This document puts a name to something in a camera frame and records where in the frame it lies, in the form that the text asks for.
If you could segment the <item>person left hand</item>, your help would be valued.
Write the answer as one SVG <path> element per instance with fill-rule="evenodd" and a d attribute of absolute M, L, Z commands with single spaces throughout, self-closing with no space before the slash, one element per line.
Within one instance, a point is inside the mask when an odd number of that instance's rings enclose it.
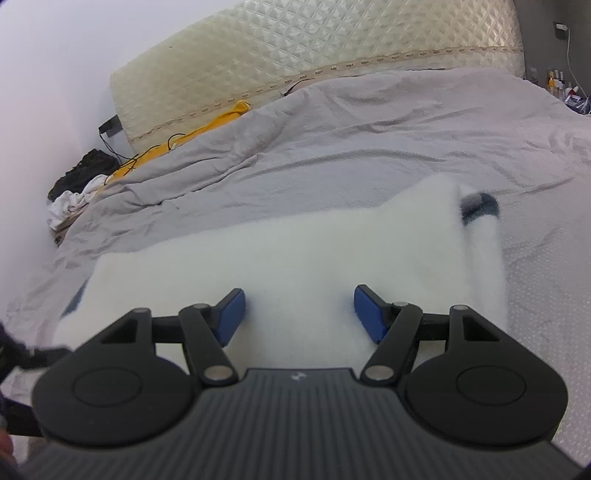
<path fill-rule="evenodd" d="M 3 460 L 12 466 L 17 466 L 18 462 L 14 457 L 14 445 L 11 436 L 4 429 L 0 430 L 0 456 Z"/>

